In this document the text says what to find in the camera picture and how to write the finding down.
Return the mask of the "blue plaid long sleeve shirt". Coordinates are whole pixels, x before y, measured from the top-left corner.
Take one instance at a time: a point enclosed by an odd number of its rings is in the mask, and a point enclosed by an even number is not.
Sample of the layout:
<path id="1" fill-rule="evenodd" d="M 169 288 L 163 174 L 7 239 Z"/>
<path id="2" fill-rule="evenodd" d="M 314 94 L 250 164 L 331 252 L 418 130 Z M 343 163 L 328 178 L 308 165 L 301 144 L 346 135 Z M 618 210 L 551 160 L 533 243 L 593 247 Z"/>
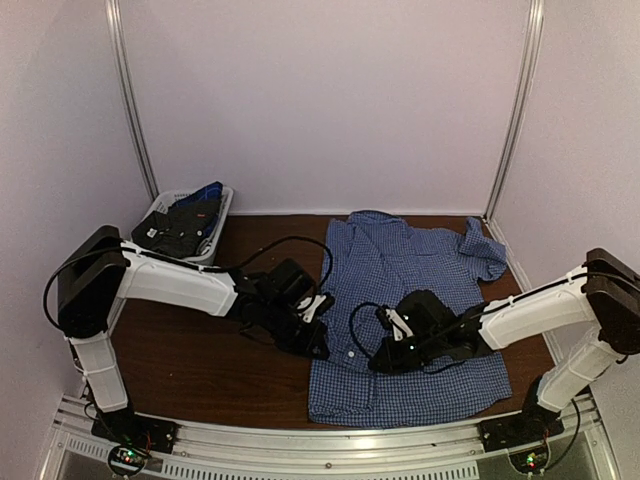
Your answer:
<path id="1" fill-rule="evenodd" d="M 502 356 L 463 322 L 480 286 L 506 271 L 476 218 L 463 232 L 422 229 L 377 211 L 332 220 L 324 315 L 329 356 L 311 366 L 308 416 L 369 429 L 476 415 L 511 396 Z"/>

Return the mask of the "white plastic laundry basket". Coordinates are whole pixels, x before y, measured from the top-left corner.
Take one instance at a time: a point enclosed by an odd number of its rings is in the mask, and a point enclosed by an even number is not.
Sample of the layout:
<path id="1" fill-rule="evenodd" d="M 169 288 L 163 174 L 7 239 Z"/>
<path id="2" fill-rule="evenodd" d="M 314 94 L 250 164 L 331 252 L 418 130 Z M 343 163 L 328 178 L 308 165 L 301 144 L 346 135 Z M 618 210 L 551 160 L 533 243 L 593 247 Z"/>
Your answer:
<path id="1" fill-rule="evenodd" d="M 233 195 L 220 182 L 163 192 L 132 230 L 131 241 L 178 260 L 211 265 Z"/>

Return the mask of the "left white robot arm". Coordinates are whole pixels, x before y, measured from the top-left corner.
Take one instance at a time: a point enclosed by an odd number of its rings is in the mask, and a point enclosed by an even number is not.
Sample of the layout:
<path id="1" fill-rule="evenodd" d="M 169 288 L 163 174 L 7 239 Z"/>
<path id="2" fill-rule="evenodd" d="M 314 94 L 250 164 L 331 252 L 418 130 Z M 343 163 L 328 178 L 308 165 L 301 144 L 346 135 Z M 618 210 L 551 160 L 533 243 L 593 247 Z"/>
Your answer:
<path id="1" fill-rule="evenodd" d="M 295 356 L 329 358 L 322 315 L 335 300 L 295 260 L 269 272 L 242 264 L 207 266 L 156 253 L 104 225 L 49 278 L 57 311 L 44 313 L 70 343 L 106 429 L 123 444 L 137 442 L 144 424 L 129 409 L 111 333 L 126 301 L 145 300 L 230 318 L 264 329 L 275 346 Z"/>

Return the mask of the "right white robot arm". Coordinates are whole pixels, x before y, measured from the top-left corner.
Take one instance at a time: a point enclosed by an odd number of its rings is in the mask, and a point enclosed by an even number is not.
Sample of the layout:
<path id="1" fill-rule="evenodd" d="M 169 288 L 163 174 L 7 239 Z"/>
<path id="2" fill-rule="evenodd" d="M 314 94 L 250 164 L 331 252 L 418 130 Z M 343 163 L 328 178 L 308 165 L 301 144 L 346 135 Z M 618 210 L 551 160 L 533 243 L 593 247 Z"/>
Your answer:
<path id="1" fill-rule="evenodd" d="M 536 380 L 533 404 L 513 419 L 519 440 L 535 440 L 580 391 L 639 352 L 639 275 L 602 248 L 565 276 L 503 300 L 454 313 L 430 290 L 378 308 L 389 331 L 368 362 L 382 374 L 407 373 L 448 356 L 467 360 L 578 323 L 590 328 L 570 354 Z"/>

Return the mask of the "black shirt in basket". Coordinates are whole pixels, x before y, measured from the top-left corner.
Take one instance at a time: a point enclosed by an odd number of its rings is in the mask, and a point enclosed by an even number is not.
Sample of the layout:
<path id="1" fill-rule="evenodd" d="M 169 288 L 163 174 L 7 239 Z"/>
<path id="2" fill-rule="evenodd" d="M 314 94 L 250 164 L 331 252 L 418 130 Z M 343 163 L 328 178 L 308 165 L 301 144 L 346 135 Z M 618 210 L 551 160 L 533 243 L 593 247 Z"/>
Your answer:
<path id="1" fill-rule="evenodd" d="M 167 213 L 149 213 L 132 231 L 132 242 L 141 248 L 177 259 L 194 256 L 211 235 L 221 201 L 209 200 Z"/>

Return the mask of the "dark blue plaid shirt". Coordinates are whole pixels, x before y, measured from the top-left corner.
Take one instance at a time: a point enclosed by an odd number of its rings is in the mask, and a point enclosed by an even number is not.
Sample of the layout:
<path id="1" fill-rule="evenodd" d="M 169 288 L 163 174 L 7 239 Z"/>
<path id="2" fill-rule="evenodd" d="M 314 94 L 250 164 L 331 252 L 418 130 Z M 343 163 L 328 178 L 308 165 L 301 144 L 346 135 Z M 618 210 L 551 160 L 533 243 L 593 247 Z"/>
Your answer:
<path id="1" fill-rule="evenodd" d="M 222 198 L 223 188 L 224 188 L 224 185 L 219 181 L 210 183 L 196 190 L 195 192 L 187 195 L 184 198 L 177 199 L 172 204 L 172 207 L 174 208 L 184 207 L 197 202 L 209 201 L 209 200 L 219 201 Z"/>

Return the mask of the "aluminium front rail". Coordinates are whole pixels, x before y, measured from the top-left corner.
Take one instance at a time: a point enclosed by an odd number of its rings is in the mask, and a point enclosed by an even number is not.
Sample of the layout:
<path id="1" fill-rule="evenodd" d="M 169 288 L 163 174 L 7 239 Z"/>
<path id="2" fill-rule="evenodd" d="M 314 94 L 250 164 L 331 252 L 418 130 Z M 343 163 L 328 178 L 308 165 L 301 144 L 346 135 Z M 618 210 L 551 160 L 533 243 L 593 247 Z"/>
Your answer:
<path id="1" fill-rule="evenodd" d="M 106 465 L 113 442 L 91 435 L 85 399 L 63 396 L 36 479 L 118 479 Z M 482 419 L 388 430 L 251 429 L 174 420 L 172 453 L 152 453 L 131 479 L 620 479 L 590 394 L 576 400 L 579 434 L 543 475 L 521 473 L 536 443 L 489 452 Z"/>

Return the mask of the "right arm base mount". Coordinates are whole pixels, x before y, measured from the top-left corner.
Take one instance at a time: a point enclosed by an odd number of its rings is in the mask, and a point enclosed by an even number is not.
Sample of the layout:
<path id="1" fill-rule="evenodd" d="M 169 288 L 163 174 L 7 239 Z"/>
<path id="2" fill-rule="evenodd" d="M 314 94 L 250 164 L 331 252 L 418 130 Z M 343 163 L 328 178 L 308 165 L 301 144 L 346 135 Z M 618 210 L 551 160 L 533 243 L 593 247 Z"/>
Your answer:
<path id="1" fill-rule="evenodd" d="M 565 427 L 559 413 L 529 403 L 519 413 L 481 421 L 478 430 L 486 453 L 506 450 L 517 473 L 533 476 L 552 465 L 550 440 Z"/>

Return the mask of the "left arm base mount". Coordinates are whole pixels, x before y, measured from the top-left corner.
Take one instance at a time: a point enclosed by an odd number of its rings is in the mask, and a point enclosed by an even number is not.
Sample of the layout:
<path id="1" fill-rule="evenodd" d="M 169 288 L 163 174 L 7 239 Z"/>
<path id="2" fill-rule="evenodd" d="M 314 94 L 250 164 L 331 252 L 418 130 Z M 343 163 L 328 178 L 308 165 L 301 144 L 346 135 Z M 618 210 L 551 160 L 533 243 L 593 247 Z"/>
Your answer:
<path id="1" fill-rule="evenodd" d="M 84 407 L 92 421 L 91 434 L 114 443 L 106 463 L 117 477 L 130 479 L 141 473 L 154 453 L 173 452 L 178 431 L 174 421 L 137 414 L 131 406 L 103 412 L 94 401 Z"/>

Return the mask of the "left aluminium frame post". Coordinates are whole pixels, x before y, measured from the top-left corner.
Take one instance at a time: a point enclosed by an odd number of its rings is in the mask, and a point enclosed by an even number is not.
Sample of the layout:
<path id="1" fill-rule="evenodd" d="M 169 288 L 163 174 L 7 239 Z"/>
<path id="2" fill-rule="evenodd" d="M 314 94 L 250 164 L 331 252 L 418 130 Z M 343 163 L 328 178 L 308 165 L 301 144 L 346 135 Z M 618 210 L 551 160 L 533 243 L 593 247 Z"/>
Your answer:
<path id="1" fill-rule="evenodd" d="M 121 91 L 125 119 L 129 128 L 142 182 L 149 198 L 154 201 L 160 191 L 144 136 L 143 125 L 135 98 L 134 83 L 128 61 L 120 2 L 104 2 L 107 27 L 111 39 L 115 68 Z"/>

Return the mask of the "aluminium frame post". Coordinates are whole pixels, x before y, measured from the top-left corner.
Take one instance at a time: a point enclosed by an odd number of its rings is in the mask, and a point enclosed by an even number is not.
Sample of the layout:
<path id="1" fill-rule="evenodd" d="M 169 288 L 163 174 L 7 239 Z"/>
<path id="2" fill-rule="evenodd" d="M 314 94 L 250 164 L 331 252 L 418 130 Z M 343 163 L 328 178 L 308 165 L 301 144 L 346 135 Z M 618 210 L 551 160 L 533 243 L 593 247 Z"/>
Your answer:
<path id="1" fill-rule="evenodd" d="M 525 29 L 521 63 L 511 114 L 498 168 L 483 215 L 486 223 L 490 223 L 495 217 L 515 155 L 539 59 L 544 29 L 544 17 L 545 1 L 531 0 L 529 2 L 529 14 Z"/>
<path id="2" fill-rule="evenodd" d="M 154 201 L 160 191 L 144 136 L 143 125 L 135 98 L 134 83 L 128 61 L 120 2 L 104 2 L 107 27 L 111 39 L 115 68 L 121 91 L 125 119 L 129 128 L 142 182 L 149 198 Z"/>

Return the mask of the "right aluminium frame post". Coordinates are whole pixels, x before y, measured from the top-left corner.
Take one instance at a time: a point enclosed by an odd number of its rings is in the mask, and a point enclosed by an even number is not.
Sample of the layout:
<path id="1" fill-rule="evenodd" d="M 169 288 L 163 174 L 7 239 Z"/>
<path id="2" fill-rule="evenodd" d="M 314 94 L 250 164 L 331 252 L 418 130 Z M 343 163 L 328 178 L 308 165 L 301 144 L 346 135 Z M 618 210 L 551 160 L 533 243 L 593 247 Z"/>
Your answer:
<path id="1" fill-rule="evenodd" d="M 531 0 L 529 2 L 529 14 L 525 29 L 521 63 L 511 114 L 498 168 L 483 215 L 486 223 L 490 223 L 495 217 L 515 155 L 539 59 L 544 29 L 544 17 L 545 1 Z"/>

